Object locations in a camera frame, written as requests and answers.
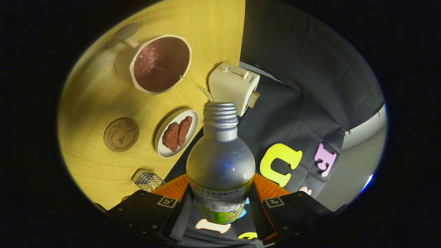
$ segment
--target brown liquid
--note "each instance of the brown liquid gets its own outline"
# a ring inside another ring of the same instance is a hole
[[[145,46],[135,61],[134,74],[138,84],[152,92],[166,90],[180,80],[190,61],[184,41],[164,37]]]

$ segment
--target pink letter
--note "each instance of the pink letter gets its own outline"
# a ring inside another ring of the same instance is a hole
[[[322,143],[318,145],[318,149],[317,152],[315,153],[314,160],[315,161],[321,160],[321,162],[318,163],[317,166],[319,169],[324,170],[324,172],[321,174],[322,177],[326,177],[329,174],[331,167],[334,164],[336,158],[337,158],[337,154],[332,154],[327,150],[325,150],[323,148]]]

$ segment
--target aluminum bottle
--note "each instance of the aluminum bottle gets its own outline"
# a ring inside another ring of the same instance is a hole
[[[187,175],[204,217],[227,224],[245,205],[256,170],[254,158],[237,136],[235,103],[207,102],[203,115],[204,136],[188,156]]]

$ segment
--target wooden table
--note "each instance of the wooden table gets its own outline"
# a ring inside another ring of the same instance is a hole
[[[151,96],[121,79],[113,62],[127,49],[108,49],[115,32],[138,23],[133,36],[139,43],[162,34],[185,37],[193,49],[186,77],[208,88],[208,74],[221,62],[239,65],[245,0],[165,0],[134,14],[96,40],[72,69],[63,89],[58,135],[66,166],[84,194],[110,209],[138,188],[131,177],[139,168],[165,178],[179,158],[161,158],[154,147],[157,128],[172,112],[194,109],[200,115],[205,95],[182,81],[172,91]],[[104,144],[104,131],[115,119],[129,117],[139,125],[136,144],[112,152]]]

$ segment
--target plate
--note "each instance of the plate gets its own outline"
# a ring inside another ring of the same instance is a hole
[[[185,117],[191,116],[193,118],[193,121],[191,122],[190,129],[188,130],[187,136],[185,138],[185,143],[178,147],[178,149],[173,152],[172,150],[168,149],[162,144],[162,136],[164,136],[165,130],[168,129],[168,126],[176,122],[177,124],[180,124]],[[199,115],[196,111],[192,109],[181,109],[176,112],[174,112],[172,115],[170,115],[159,127],[158,132],[156,133],[155,138],[155,148],[156,151],[158,151],[159,156],[163,158],[171,158],[173,156],[176,156],[179,152],[184,150],[185,147],[188,146],[190,141],[193,139],[194,134],[196,133],[196,130],[198,129],[199,125]]]

